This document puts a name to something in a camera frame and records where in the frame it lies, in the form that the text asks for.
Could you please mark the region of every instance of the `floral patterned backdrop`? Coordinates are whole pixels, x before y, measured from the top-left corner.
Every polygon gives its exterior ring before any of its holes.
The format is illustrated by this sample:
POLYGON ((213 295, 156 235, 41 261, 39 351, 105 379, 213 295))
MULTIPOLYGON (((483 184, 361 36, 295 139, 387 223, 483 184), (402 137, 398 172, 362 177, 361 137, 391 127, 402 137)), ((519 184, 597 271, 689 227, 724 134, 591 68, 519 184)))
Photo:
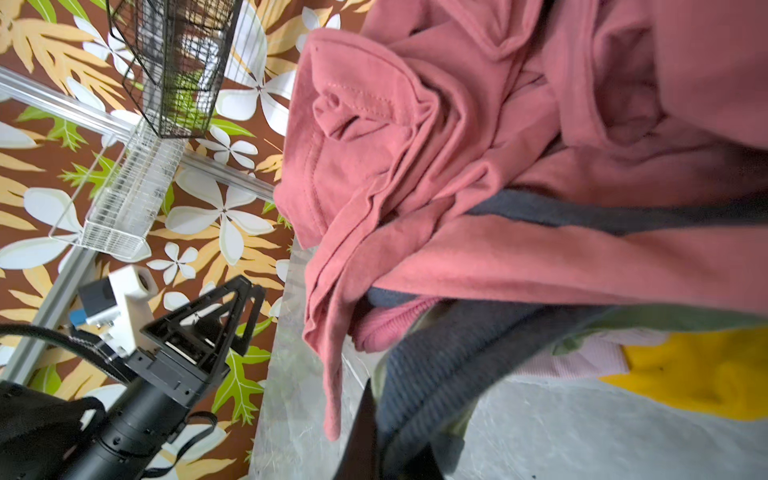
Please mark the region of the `floral patterned backdrop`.
MULTIPOLYGON (((131 52, 109 35, 107 0, 0 0, 0 65, 76 97, 117 118, 140 115, 121 86, 131 52)), ((115 6, 118 0, 111 0, 115 6)), ((375 0, 244 0, 238 38, 206 138, 198 153, 272 184, 280 181, 283 136, 296 61, 315 28, 357 30, 375 0)), ((0 321, 31 322, 68 258, 69 245, 48 238, 59 217, 64 236, 82 228, 89 200, 114 168, 121 145, 108 137, 0 96, 0 321), (102 147, 107 147, 97 158, 102 147), (94 161, 94 176, 85 173, 94 161), (71 195, 86 183, 70 206, 71 195)), ((267 288, 267 301, 245 356, 230 353, 222 386, 197 409, 220 420, 164 478, 247 475, 260 393, 280 315, 293 232, 273 204, 181 168, 147 247, 135 258, 101 255, 96 275, 126 262, 148 266, 160 287, 155 316, 174 310, 238 274, 267 288)), ((18 338, 0 338, 0 366, 18 338)), ((63 399, 86 394, 108 407, 123 386, 61 349, 45 352, 30 385, 63 399)), ((203 425, 188 426, 153 466, 169 465, 203 425)))

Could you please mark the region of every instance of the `marble surface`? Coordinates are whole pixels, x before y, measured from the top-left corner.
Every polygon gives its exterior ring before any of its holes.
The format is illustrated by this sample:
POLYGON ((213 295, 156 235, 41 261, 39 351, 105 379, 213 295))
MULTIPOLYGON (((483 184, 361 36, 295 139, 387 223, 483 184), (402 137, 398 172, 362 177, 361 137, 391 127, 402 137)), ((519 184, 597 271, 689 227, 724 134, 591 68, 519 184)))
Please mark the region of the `marble surface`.
MULTIPOLYGON (((333 477, 362 388, 380 355, 344 346, 342 434, 323 434, 322 366, 301 339, 303 274, 291 257, 250 478, 333 477)), ((457 471, 447 480, 758 479, 768 471, 768 422, 684 412, 594 381, 508 377, 481 399, 457 471)))

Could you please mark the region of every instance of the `yellow garment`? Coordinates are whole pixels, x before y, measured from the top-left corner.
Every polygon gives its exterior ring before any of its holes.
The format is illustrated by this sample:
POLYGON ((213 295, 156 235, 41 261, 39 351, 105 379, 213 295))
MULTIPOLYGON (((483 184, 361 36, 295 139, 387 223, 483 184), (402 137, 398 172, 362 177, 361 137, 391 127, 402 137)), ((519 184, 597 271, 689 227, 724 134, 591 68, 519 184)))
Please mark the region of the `yellow garment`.
POLYGON ((625 346, 613 386, 678 409, 734 420, 768 416, 768 328, 673 333, 661 346, 625 346))

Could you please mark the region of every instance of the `white wire basket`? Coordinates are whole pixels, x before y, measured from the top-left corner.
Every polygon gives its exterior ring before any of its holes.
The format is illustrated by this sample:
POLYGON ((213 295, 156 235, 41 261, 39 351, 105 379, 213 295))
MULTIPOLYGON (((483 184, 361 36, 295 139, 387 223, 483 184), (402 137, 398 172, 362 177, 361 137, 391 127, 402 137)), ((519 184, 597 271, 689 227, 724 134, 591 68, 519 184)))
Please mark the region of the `white wire basket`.
MULTIPOLYGON (((157 218, 186 143, 183 139, 159 138, 142 120, 125 143, 114 168, 85 215, 82 231, 76 237, 56 235, 58 225, 66 216, 68 209, 65 209, 65 215, 56 222, 49 236, 116 257, 134 257, 144 245, 144 239, 157 218)), ((72 203, 87 179, 94 174, 105 149, 91 165, 86 180, 74 192, 72 203)))

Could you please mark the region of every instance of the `black wire basket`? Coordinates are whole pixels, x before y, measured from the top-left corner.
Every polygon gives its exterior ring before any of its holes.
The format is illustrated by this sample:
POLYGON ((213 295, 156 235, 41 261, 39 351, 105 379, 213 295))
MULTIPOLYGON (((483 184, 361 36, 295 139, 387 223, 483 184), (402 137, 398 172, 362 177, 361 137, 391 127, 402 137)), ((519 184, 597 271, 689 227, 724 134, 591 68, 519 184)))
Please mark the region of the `black wire basket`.
POLYGON ((204 136, 243 0, 121 0, 110 35, 134 54, 123 86, 158 137, 204 136))

